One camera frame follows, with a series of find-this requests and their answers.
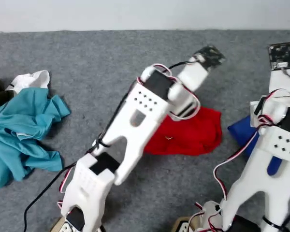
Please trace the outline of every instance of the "blue cloth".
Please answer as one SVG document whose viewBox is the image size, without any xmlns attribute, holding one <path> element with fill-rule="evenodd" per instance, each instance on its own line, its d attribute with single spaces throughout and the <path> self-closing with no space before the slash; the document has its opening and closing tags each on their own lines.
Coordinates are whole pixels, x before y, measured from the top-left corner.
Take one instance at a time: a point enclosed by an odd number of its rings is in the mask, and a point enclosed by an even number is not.
<svg viewBox="0 0 290 232">
<path fill-rule="evenodd" d="M 22 180 L 34 168 L 62 169 L 60 154 L 37 144 L 54 122 L 70 114 L 58 95 L 48 89 L 26 88 L 0 107 L 0 188 L 11 178 Z"/>
<path fill-rule="evenodd" d="M 251 136 L 256 132 L 256 128 L 250 126 L 250 116 L 244 117 L 238 122 L 228 127 L 229 132 L 232 137 L 237 141 L 240 146 L 244 146 L 247 141 L 251 138 Z M 251 141 L 248 145 L 244 154 L 249 157 L 252 153 L 253 148 L 255 147 L 257 140 L 259 138 L 259 134 Z M 274 175 L 281 164 L 282 160 L 273 156 L 271 159 L 269 166 L 267 168 L 267 173 L 269 175 Z"/>
</svg>

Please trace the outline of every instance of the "white robotic arm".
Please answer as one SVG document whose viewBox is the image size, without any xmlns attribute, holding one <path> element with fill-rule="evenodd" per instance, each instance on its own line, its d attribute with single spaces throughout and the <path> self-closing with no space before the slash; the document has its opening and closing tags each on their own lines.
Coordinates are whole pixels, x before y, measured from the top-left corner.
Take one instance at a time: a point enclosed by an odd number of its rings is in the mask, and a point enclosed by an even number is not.
<svg viewBox="0 0 290 232">
<path fill-rule="evenodd" d="M 101 226 L 105 198 L 111 186 L 125 181 L 141 158 L 144 146 L 168 114 L 180 120 L 197 113 L 200 102 L 192 92 L 224 59 L 215 47 L 207 46 L 186 62 L 178 77 L 173 77 L 167 68 L 166 74 L 158 70 L 159 64 L 144 70 L 130 87 L 125 103 L 110 125 L 76 164 L 61 208 L 73 231 L 95 232 Z M 119 164 L 106 151 L 121 137 L 127 139 L 127 147 Z"/>
<path fill-rule="evenodd" d="M 270 94 L 250 104 L 251 126 L 266 127 L 260 128 L 258 142 L 226 199 L 220 205 L 208 202 L 202 209 L 214 215 L 213 224 L 223 231 L 287 231 L 285 223 L 290 200 L 290 43 L 271 45 L 269 55 L 272 68 Z M 269 176 L 267 169 L 273 157 L 282 159 L 282 163 L 277 173 Z M 239 206 L 259 191 L 265 193 L 265 212 L 260 228 L 251 222 L 244 225 L 245 229 L 241 227 L 243 224 L 239 225 L 240 229 L 231 227 L 236 224 L 234 218 Z M 203 222 L 202 228 L 196 231 L 210 228 L 207 220 Z"/>
</svg>

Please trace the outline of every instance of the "teal shirt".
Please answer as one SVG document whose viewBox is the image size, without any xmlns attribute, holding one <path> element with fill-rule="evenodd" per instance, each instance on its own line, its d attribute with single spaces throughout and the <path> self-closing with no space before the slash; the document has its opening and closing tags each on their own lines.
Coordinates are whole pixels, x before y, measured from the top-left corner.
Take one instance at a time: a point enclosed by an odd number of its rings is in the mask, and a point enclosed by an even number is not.
<svg viewBox="0 0 290 232">
<path fill-rule="evenodd" d="M 0 188 L 22 180 L 34 168 L 62 169 L 60 154 L 37 144 L 55 122 L 70 114 L 63 100 L 47 98 L 48 89 L 26 88 L 0 107 Z"/>
</svg>

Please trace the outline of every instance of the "red cloth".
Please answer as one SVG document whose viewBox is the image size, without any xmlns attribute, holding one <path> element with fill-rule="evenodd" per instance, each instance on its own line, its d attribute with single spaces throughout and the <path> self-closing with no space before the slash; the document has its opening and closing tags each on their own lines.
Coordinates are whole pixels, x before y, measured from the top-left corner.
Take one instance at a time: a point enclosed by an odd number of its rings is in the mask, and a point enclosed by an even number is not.
<svg viewBox="0 0 290 232">
<path fill-rule="evenodd" d="M 221 143 L 220 116 L 220 112 L 203 107 L 195 117 L 188 120 L 175 122 L 167 116 L 144 152 L 190 156 L 211 152 Z"/>
</svg>

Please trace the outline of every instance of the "white wall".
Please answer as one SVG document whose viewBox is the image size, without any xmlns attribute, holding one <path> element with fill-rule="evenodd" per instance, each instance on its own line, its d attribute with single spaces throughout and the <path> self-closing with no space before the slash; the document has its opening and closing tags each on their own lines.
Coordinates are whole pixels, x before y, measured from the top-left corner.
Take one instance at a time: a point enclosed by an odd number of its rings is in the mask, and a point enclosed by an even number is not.
<svg viewBox="0 0 290 232">
<path fill-rule="evenodd" d="M 290 0 L 0 0 L 0 32 L 290 29 Z"/>
</svg>

